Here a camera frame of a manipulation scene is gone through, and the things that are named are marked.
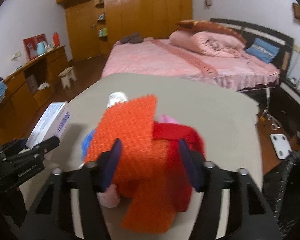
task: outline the white stool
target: white stool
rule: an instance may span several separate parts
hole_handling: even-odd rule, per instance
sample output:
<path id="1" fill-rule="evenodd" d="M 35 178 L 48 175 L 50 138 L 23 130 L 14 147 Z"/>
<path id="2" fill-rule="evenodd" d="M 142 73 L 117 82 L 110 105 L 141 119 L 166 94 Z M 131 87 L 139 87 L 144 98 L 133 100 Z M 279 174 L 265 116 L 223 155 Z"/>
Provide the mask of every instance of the white stool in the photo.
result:
<path id="1" fill-rule="evenodd" d="M 77 80 L 73 67 L 66 68 L 58 76 L 61 78 L 63 88 L 71 87 L 70 78 L 72 78 L 73 81 Z"/>

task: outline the white box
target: white box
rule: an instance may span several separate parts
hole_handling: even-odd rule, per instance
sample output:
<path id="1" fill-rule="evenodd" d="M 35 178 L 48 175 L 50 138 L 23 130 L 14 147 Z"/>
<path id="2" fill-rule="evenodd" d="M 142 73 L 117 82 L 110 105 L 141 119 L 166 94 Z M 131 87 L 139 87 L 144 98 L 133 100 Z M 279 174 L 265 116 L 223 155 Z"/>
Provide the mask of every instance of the white box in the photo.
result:
<path id="1" fill-rule="evenodd" d="M 68 102 L 51 103 L 30 134 L 26 146 L 32 149 L 33 146 L 36 146 L 54 135 L 60 139 L 69 123 L 69 119 L 70 112 Z M 51 156 L 52 151 L 44 157 L 49 160 Z"/>

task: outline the light blue kettle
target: light blue kettle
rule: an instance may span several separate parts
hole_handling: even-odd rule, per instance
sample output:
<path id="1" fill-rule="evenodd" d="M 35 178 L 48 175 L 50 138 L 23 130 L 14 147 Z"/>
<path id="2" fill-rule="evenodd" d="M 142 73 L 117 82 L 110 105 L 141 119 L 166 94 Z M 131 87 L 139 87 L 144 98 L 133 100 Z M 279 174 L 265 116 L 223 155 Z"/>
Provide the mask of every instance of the light blue kettle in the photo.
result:
<path id="1" fill-rule="evenodd" d="M 38 56 L 44 54 L 46 52 L 47 43 L 45 41 L 39 42 L 37 45 L 37 54 Z"/>

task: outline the brown floor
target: brown floor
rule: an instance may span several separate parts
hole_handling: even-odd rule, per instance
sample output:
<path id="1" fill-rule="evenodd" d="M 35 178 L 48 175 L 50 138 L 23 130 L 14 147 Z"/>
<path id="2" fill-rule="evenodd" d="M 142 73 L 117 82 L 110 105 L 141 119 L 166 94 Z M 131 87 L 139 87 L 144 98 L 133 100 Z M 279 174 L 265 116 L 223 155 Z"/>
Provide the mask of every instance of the brown floor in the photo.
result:
<path id="1" fill-rule="evenodd" d="M 91 59 L 83 60 L 81 62 L 77 62 L 74 64 L 76 69 L 77 81 L 72 82 L 72 86 L 70 88 L 63 89 L 61 83 L 55 88 L 55 93 L 52 97 L 43 105 L 43 107 L 38 111 L 36 116 L 33 118 L 30 126 L 24 133 L 24 137 L 28 137 L 35 127 L 36 123 L 47 109 L 47 107 L 52 102 L 62 102 L 62 101 L 71 101 L 81 92 L 86 90 L 88 87 L 93 85 L 101 78 L 102 70 L 105 66 L 106 59 L 103 57 L 94 57 Z M 272 142 L 270 140 L 270 134 L 272 133 L 283 133 L 287 135 L 287 133 L 282 129 L 278 129 L 276 131 L 272 130 L 271 122 L 265 120 L 264 122 L 259 121 L 257 123 L 257 130 L 259 133 L 261 151 L 262 151 L 262 160 L 263 160 L 263 174 L 270 171 L 276 165 L 280 163 L 278 159 Z M 293 150 L 299 150 L 300 147 L 297 145 L 295 138 L 290 140 L 291 148 Z"/>

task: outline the red thermos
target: red thermos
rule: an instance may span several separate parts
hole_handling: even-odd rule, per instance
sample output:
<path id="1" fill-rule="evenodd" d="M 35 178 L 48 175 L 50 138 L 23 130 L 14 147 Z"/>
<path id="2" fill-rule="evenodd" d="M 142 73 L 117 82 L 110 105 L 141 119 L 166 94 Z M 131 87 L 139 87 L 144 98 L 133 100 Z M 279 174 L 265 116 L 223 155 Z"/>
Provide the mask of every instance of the red thermos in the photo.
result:
<path id="1" fill-rule="evenodd" d="M 59 47 L 60 46 L 60 40 L 59 40 L 59 35 L 58 33 L 54 33 L 53 35 L 53 42 L 54 42 L 54 45 L 56 47 Z"/>

